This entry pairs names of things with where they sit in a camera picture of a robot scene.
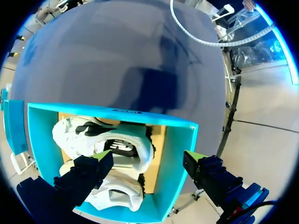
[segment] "black wire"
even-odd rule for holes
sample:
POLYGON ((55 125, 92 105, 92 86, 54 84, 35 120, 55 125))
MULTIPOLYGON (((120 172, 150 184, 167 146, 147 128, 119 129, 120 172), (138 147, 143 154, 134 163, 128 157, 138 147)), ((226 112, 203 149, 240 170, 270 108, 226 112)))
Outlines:
POLYGON ((248 212, 251 212, 252 210, 256 210, 260 207, 263 207, 265 205, 275 205, 277 204, 277 201, 267 201, 267 202, 261 202, 261 203, 258 203, 258 204, 255 204, 255 205, 252 205, 250 206, 249 208, 247 209, 244 209, 243 211, 239 212, 236 216, 234 216, 233 218, 229 219, 228 220, 228 223, 240 218, 241 216, 245 215, 246 213, 248 212))
POLYGON ((96 117, 94 117, 98 122, 100 122, 100 123, 102 123, 102 124, 104 124, 104 125, 110 125, 110 126, 112 126, 113 124, 108 124, 108 123, 105 123, 105 122, 103 122, 103 121, 101 121, 101 120, 99 120, 98 118, 96 118, 96 117))

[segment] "sneaker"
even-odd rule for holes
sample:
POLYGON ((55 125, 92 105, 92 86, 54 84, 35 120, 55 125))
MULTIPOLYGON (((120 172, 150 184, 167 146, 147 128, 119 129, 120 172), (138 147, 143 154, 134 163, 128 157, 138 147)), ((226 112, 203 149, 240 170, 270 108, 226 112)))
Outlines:
POLYGON ((115 169, 144 173, 153 160, 154 148, 145 136, 146 127, 132 124, 109 125, 94 117, 76 116, 54 125, 57 145, 71 158, 112 150, 115 169))
MULTIPOLYGON (((73 161, 68 161, 61 166, 59 173, 63 176, 74 166, 73 161)), ((137 211, 144 198, 144 189, 141 184, 132 178, 116 176, 109 173, 103 180, 99 189, 93 189, 85 199, 97 210, 113 206, 128 207, 131 211, 137 211)))

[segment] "white object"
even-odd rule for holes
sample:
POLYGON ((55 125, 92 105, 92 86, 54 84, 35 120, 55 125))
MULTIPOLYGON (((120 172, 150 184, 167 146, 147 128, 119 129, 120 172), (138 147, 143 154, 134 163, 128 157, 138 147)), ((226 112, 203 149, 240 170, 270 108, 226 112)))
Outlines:
MULTIPOLYGON (((61 176, 70 171, 74 161, 68 161, 61 166, 61 176)), ((123 176, 108 174, 99 189, 93 189, 85 199, 97 210, 113 206, 128 207, 131 211, 137 211, 143 201, 143 189, 137 180, 123 176)))
POLYGON ((170 11, 171 11, 171 15, 174 19, 174 21, 176 22, 176 24, 182 29, 182 31, 189 36, 191 39, 193 39, 194 41, 204 44, 204 45, 208 45, 211 47, 234 47, 234 46, 239 46, 239 45, 243 45, 249 42, 252 42, 254 40, 257 40, 258 38, 266 35, 267 33, 271 32, 274 28, 275 28, 275 24, 273 23, 271 26, 268 26, 266 29, 263 29, 262 31, 260 31, 259 33, 248 37, 244 40, 241 41, 236 41, 236 42, 229 42, 229 43, 213 43, 213 42, 208 42, 208 41, 203 41, 201 39, 196 38, 195 36, 193 36, 192 34, 190 34, 184 27, 183 25, 178 21, 176 15, 174 14, 174 10, 173 10, 173 0, 170 0, 170 11))
POLYGON ((65 4, 65 6, 63 8, 59 8, 59 11, 61 13, 64 13, 66 10, 68 9, 68 3, 65 4))
POLYGON ((225 38, 223 38, 223 40, 226 41, 228 39, 228 37, 226 35, 226 29, 224 27, 217 25, 215 27, 215 31, 216 31, 217 35, 219 36, 219 38, 226 36, 225 38))
POLYGON ((103 152, 107 140, 114 140, 114 144, 111 147, 122 144, 119 141, 130 143, 135 146, 138 156, 113 154, 114 169, 135 169, 139 173, 144 173, 148 169, 154 156, 153 146, 145 136, 145 132, 146 127, 144 126, 127 124, 105 125, 96 118, 83 116, 62 119, 55 124, 52 130, 54 141, 73 160, 80 155, 91 156, 103 152), (78 133, 76 131, 77 127, 84 126, 87 122, 92 122, 95 126, 87 126, 84 131, 78 133), (89 129, 92 127, 96 128, 97 125, 100 128, 109 129, 96 136, 88 136, 89 129))
POLYGON ((20 153, 20 155, 21 155, 21 157, 22 157, 22 159, 23 159, 23 161, 24 161, 24 164, 25 164, 25 168, 24 168, 24 169, 21 169, 21 168, 20 168, 20 166, 19 166, 19 164, 18 164, 18 162, 17 162, 17 160, 16 160, 16 158, 15 158, 14 153, 11 153, 11 154, 10 154, 10 161, 11 161, 11 163, 13 164, 14 169, 15 169, 15 171, 17 172, 18 175, 21 175, 26 169, 28 169, 31 165, 33 165, 33 164, 36 162, 36 161, 34 160, 34 161, 32 161, 31 163, 28 163, 28 161, 27 161, 27 159, 26 159, 24 153, 20 153))
POLYGON ((233 14, 235 12, 235 9, 230 4, 226 4, 223 8, 227 11, 227 13, 225 13, 223 15, 216 14, 215 15, 216 18, 213 19, 212 22, 214 22, 214 21, 216 21, 218 19, 221 19, 221 18, 223 18, 223 17, 225 17, 227 15, 233 14))

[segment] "white chair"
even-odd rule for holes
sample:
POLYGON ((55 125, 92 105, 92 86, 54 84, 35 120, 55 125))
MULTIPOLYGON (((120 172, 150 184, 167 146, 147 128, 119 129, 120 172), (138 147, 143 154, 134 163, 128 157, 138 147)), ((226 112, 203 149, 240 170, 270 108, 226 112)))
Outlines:
POLYGON ((227 5, 223 6, 223 8, 217 12, 217 14, 215 15, 216 18, 212 19, 212 22, 214 22, 218 19, 221 19, 227 15, 233 14, 233 13, 235 13, 235 9, 230 4, 227 4, 227 5), (220 15, 224 10, 227 10, 227 13, 220 15))
POLYGON ((24 161, 24 164, 25 164, 25 168, 24 169, 21 169, 20 168, 20 166, 19 166, 19 164, 18 164, 18 162, 17 162, 17 160, 16 160, 16 158, 15 158, 15 155, 14 155, 14 153, 11 153, 10 154, 10 160, 11 160, 11 163, 13 164, 13 166, 14 166, 14 169, 15 169, 15 171, 17 172, 17 174, 18 175, 21 175, 26 169, 28 169, 31 165, 33 165, 36 161, 35 160, 33 160, 30 156, 29 156, 29 154, 27 154, 26 156, 27 156, 27 158, 26 158, 26 156, 25 156, 25 153, 26 152, 24 152, 24 153, 20 153, 20 155, 21 155, 21 157, 22 157, 22 159, 23 159, 23 161, 24 161))

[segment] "cable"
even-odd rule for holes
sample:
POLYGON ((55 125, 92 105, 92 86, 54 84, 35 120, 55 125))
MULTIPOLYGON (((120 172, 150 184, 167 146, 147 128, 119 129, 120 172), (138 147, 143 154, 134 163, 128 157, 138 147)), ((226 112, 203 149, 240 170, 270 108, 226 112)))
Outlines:
POLYGON ((282 128, 282 127, 275 127, 275 126, 271 126, 271 125, 264 125, 264 124, 250 122, 250 121, 244 121, 244 120, 234 120, 234 121, 241 122, 241 123, 246 123, 246 124, 252 124, 252 125, 259 125, 259 126, 264 126, 264 127, 271 127, 271 128, 275 128, 275 129, 279 129, 279 130, 283 130, 283 131, 288 131, 288 132, 299 133, 299 132, 291 130, 291 129, 286 129, 286 128, 282 128))
POLYGON ((244 209, 243 211, 239 212, 236 216, 234 216, 233 218, 229 219, 228 220, 228 223, 240 218, 241 216, 245 215, 246 213, 248 212, 251 212, 252 210, 256 210, 260 207, 263 207, 265 205, 275 205, 277 204, 277 201, 267 201, 267 202, 261 202, 261 203, 258 203, 258 204, 255 204, 255 205, 252 205, 250 206, 249 208, 247 209, 244 209))
POLYGON ((240 40, 240 41, 236 41, 236 42, 229 42, 229 43, 214 43, 214 42, 208 42, 208 41, 203 41, 201 39, 196 38, 195 36, 193 36, 192 34, 190 34, 184 27, 183 25, 178 21, 176 15, 174 14, 173 11, 173 0, 170 0, 170 11, 171 11, 171 15, 174 19, 174 21, 176 22, 176 24, 183 30, 183 32, 188 35, 191 39, 193 39, 194 41, 204 44, 204 45, 208 45, 211 47, 235 47, 235 46, 239 46, 239 45, 243 45, 252 41, 257 40, 258 38, 266 35, 267 33, 271 32, 274 28, 275 28, 275 24, 273 23, 271 26, 268 26, 267 28, 263 29, 262 31, 260 31, 259 33, 250 36, 244 40, 240 40))

